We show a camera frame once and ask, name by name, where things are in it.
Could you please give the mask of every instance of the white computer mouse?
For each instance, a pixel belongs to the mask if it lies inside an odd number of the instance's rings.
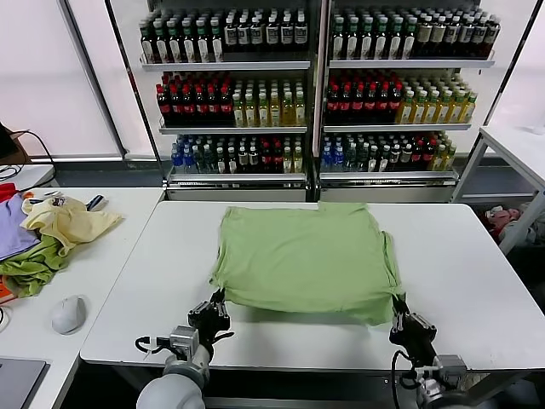
[[[65,298],[53,308],[51,326],[60,334],[67,335],[85,322],[85,302],[78,296]]]

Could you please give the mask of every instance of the table leg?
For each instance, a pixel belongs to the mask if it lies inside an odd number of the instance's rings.
[[[460,181],[456,185],[456,189],[454,189],[454,193],[450,199],[450,201],[453,203],[460,201],[463,193],[462,189],[465,187],[466,181],[473,176],[473,173],[475,173],[477,167],[479,166],[480,160],[483,158],[483,156],[485,156],[488,145],[486,145],[485,138],[483,138],[481,134],[479,134],[478,138],[479,141],[469,155],[468,164],[466,164],[466,167],[462,172],[462,176],[460,177]]]
[[[509,230],[500,243],[500,250],[503,254],[508,254],[519,242],[520,237],[526,234],[528,227],[537,219],[539,214],[545,209],[545,192],[538,192],[537,196],[530,202],[526,211],[522,214],[517,223]]]
[[[491,373],[488,377],[474,385],[468,395],[472,404],[477,406],[495,395],[499,394],[513,383],[529,375],[530,371],[505,371]]]

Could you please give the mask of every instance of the yellow bottle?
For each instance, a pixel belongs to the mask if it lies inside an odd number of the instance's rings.
[[[295,173],[302,173],[303,171],[303,154],[301,147],[295,147],[295,152],[293,154],[293,165]]]
[[[433,124],[444,124],[446,120],[446,114],[450,108],[450,98],[452,97],[452,91],[446,89],[443,91],[440,102],[437,104],[437,109],[435,110],[435,116],[432,119]]]
[[[280,105],[278,103],[278,91],[271,91],[271,126],[280,126]]]
[[[284,90],[284,100],[282,101],[282,125],[295,125],[295,107],[293,105],[293,96],[291,91]]]
[[[456,144],[453,143],[448,149],[448,153],[444,156],[443,161],[441,162],[441,170],[451,170],[452,164],[454,162],[454,155],[456,153]]]
[[[246,92],[245,100],[246,123],[248,124],[249,128],[255,128],[258,126],[258,121],[255,115],[254,96],[251,93]]]
[[[416,101],[412,103],[412,111],[409,116],[409,124],[421,124],[422,123],[422,114],[426,108],[426,97],[427,91],[421,90],[418,93]]]
[[[446,146],[440,144],[437,152],[433,155],[432,160],[429,161],[429,165],[427,166],[428,170],[431,170],[432,172],[439,172],[441,170],[441,164],[443,163],[445,150]]]
[[[460,94],[460,91],[462,91],[462,89],[460,87],[458,87],[458,86],[450,87],[450,89],[452,89],[452,102],[455,102],[456,101],[456,96],[458,94]]]
[[[423,124],[432,124],[435,111],[437,111],[437,99],[439,97],[439,91],[433,90],[431,96],[426,101],[424,107],[424,113],[422,114]]]
[[[235,117],[235,126],[237,128],[243,128],[246,126],[246,117],[244,116],[244,107],[240,100],[240,94],[235,93],[232,95],[232,112]]]
[[[473,93],[473,91],[472,91],[471,88],[469,88],[469,87],[464,87],[463,90],[466,91],[466,100],[465,100],[465,102],[468,102],[468,101],[469,101],[469,97],[471,96],[471,94]]]
[[[296,104],[295,104],[295,125],[304,126],[305,125],[305,98],[302,89],[298,89],[295,93]]]
[[[267,101],[267,93],[260,91],[259,93],[259,125],[263,127],[271,126],[269,119],[269,102]]]
[[[463,100],[466,97],[465,91],[457,91],[455,99],[450,104],[449,111],[446,114],[445,123],[455,124],[462,111]]]
[[[410,112],[412,111],[412,99],[415,96],[415,92],[409,89],[405,92],[405,99],[401,102],[398,108],[398,113],[395,116],[396,124],[408,124]]]
[[[450,149],[450,145],[452,145],[452,139],[450,139],[448,136],[446,136],[446,137],[443,139],[443,145],[445,145],[446,150],[447,150],[447,152],[448,152],[449,149]]]
[[[477,93],[472,92],[468,98],[468,102],[463,106],[460,116],[458,117],[459,124],[469,124],[473,111],[475,111],[475,101],[477,100]]]

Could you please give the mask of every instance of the green t-shirt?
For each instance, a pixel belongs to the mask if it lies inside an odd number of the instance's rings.
[[[65,256],[59,256],[62,244],[54,237],[42,234],[40,243],[23,253],[0,262],[4,284],[18,298],[34,296],[65,267]]]
[[[365,204],[229,208],[211,282],[237,304],[297,313],[344,311],[372,325],[390,320],[392,295],[403,294],[392,238]]]

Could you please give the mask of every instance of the white shelf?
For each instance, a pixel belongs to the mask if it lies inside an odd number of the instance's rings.
[[[263,184],[263,183],[306,183],[307,175],[304,173],[278,173],[278,174],[180,174],[172,173],[169,184],[192,185],[199,184]]]
[[[468,130],[471,124],[362,124],[326,125],[324,132],[412,132],[432,130]]]
[[[159,132],[163,135],[202,135],[202,134],[237,134],[237,135],[263,135],[263,134],[304,134],[306,126],[278,126],[263,128],[234,128],[234,127],[165,127],[161,126]]]
[[[283,60],[272,60],[271,56],[278,58],[285,56]],[[238,58],[253,58],[253,61],[226,60],[223,62],[181,62],[167,64],[146,64],[141,56],[142,69],[147,72],[165,71],[304,71],[310,68],[309,60],[291,60],[287,57],[293,55],[239,55]]]
[[[458,180],[458,174],[454,170],[444,172],[424,170],[406,172],[324,172],[320,173],[319,177],[322,184],[446,181],[445,184],[455,185]]]
[[[490,68],[493,60],[332,60],[330,68]]]

